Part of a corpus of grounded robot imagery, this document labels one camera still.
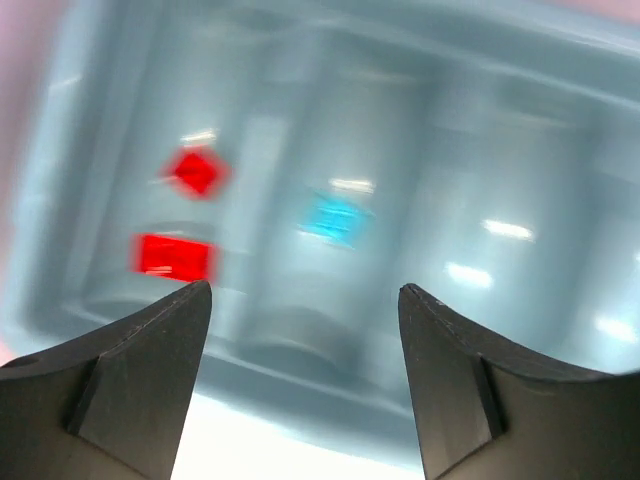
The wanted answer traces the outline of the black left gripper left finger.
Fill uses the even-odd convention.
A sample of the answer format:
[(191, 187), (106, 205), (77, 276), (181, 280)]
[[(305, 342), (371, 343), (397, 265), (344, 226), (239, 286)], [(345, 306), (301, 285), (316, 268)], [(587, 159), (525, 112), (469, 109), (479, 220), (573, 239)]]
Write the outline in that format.
[(211, 307), (197, 281), (3, 365), (2, 478), (170, 478)]

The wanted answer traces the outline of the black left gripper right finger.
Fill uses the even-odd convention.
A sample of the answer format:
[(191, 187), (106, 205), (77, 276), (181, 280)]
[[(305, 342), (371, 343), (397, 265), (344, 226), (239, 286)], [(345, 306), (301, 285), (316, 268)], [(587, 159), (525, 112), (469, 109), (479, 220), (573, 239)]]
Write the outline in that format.
[(399, 330), (429, 479), (635, 479), (639, 376), (535, 352), (419, 286)]

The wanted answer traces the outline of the red rectangular lego brick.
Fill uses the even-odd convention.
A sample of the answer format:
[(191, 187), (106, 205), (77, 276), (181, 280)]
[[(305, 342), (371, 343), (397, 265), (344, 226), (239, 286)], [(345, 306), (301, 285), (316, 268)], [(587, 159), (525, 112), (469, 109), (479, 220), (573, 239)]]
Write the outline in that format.
[(156, 233), (137, 234), (132, 241), (132, 270), (182, 282), (210, 280), (217, 247)]

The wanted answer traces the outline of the small teal lego cube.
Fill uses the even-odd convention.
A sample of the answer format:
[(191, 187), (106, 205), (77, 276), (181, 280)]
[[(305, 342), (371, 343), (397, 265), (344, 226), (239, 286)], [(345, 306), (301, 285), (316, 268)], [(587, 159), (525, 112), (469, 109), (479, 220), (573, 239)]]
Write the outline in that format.
[(371, 210), (345, 196), (314, 191), (298, 230), (328, 244), (353, 249), (373, 217)]

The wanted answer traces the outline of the red small lego brick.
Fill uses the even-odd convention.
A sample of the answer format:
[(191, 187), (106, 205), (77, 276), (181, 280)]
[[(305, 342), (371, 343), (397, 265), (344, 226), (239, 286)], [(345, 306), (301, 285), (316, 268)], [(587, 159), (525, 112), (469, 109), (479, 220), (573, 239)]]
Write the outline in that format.
[(225, 186), (231, 172), (231, 166), (213, 148), (187, 146), (174, 152), (163, 177), (185, 195), (208, 200)]

